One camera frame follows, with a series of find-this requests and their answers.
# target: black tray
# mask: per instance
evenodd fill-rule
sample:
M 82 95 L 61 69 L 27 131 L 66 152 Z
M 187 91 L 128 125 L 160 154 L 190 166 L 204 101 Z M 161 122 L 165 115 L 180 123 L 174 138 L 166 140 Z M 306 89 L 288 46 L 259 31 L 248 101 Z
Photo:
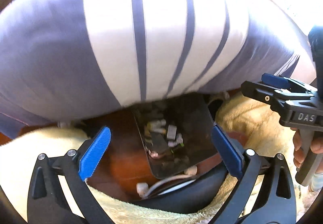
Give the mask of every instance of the black tray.
M 214 122 L 202 95 L 190 93 L 162 101 L 139 104 L 132 110 L 151 172 L 156 178 L 163 179 L 178 174 L 217 153 L 211 142 Z M 177 132 L 182 134 L 184 146 L 178 146 L 173 153 L 165 152 L 161 158 L 152 158 L 149 155 L 149 144 L 145 142 L 144 126 L 149 121 L 162 118 L 167 121 L 167 125 L 177 126 Z

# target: fluffy blanket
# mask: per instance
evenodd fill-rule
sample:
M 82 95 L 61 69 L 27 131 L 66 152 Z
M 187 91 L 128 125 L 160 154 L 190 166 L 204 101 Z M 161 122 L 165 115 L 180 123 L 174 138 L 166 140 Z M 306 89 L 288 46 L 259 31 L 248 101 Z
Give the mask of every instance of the fluffy blanket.
M 292 176 L 296 169 L 293 165 L 293 131 L 278 123 L 279 116 L 269 106 L 238 94 L 222 105 L 217 112 L 216 121 L 226 131 L 242 132 L 249 137 L 245 148 L 252 148 L 258 154 L 274 156 L 283 153 L 289 163 Z M 17 211 L 27 220 L 27 194 L 31 173 L 38 154 L 62 156 L 71 148 L 77 149 L 87 136 L 77 129 L 44 128 L 33 131 L 0 147 L 0 184 Z M 63 191 L 72 211 L 82 215 L 69 191 L 64 177 L 60 178 Z M 258 178 L 253 194 L 246 205 L 247 214 L 255 201 L 260 188 Z M 206 208 L 194 214 L 175 214 L 159 210 L 142 208 L 113 199 L 92 187 L 89 187 L 101 207 L 116 223 L 207 223 L 219 210 L 228 197 L 236 179 L 228 176 L 217 196 Z M 302 196 L 306 188 L 295 183 L 298 212 L 304 211 Z

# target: screw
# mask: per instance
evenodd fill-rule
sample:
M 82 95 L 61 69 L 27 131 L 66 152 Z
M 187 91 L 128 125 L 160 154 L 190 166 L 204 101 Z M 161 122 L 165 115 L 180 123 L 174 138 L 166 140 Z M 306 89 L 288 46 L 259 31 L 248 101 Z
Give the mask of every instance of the screw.
M 252 149 L 247 149 L 246 150 L 246 153 L 249 155 L 249 156 L 253 156 L 255 154 L 255 152 L 252 150 Z
M 278 157 L 278 159 L 280 159 L 280 160 L 283 160 L 283 159 L 284 159 L 284 155 L 283 155 L 283 154 L 280 154 L 280 153 L 278 153 L 278 154 L 277 154 L 277 157 Z
M 43 160 L 44 158 L 45 158 L 45 154 L 43 154 L 43 153 L 38 156 L 39 160 Z
M 70 149 L 69 151 L 67 151 L 67 155 L 68 156 L 74 156 L 76 154 L 76 150 L 75 149 Z

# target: wooden floor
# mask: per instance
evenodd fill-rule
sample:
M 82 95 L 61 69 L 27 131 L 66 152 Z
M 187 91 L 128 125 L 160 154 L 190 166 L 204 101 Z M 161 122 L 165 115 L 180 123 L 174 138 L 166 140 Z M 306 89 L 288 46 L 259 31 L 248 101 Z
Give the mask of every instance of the wooden floor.
M 106 125 L 110 128 L 113 136 L 96 171 L 88 179 L 89 185 L 111 197 L 130 202 L 140 199 L 136 190 L 138 182 L 146 182 L 151 186 L 159 181 L 150 171 L 131 111 L 114 112 L 87 120 L 86 124 L 92 127 Z M 22 133 L 28 131 L 29 129 L 25 128 Z M 242 144 L 246 142 L 246 138 L 238 133 L 231 133 L 230 136 L 238 139 Z M 0 135 L 0 144 L 8 141 L 10 141 L 9 138 Z M 215 155 L 199 163 L 197 165 L 198 174 L 209 171 L 220 162 L 220 156 Z

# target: blue rubber pad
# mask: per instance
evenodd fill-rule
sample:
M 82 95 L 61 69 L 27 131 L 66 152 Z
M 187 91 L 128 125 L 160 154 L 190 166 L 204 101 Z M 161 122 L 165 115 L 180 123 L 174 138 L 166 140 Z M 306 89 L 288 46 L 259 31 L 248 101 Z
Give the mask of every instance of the blue rubber pad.
M 230 142 L 230 138 L 215 125 L 212 129 L 212 143 L 219 152 L 230 175 L 240 180 L 243 176 L 244 157 L 241 151 Z
M 274 75 L 265 73 L 261 76 L 261 81 L 266 85 L 276 87 L 278 89 L 290 88 L 289 81 L 284 77 L 280 77 L 280 76 L 274 76 Z
M 83 181 L 93 175 L 94 170 L 98 166 L 104 152 L 110 144 L 110 140 L 110 129 L 108 127 L 104 127 L 80 159 L 79 175 Z

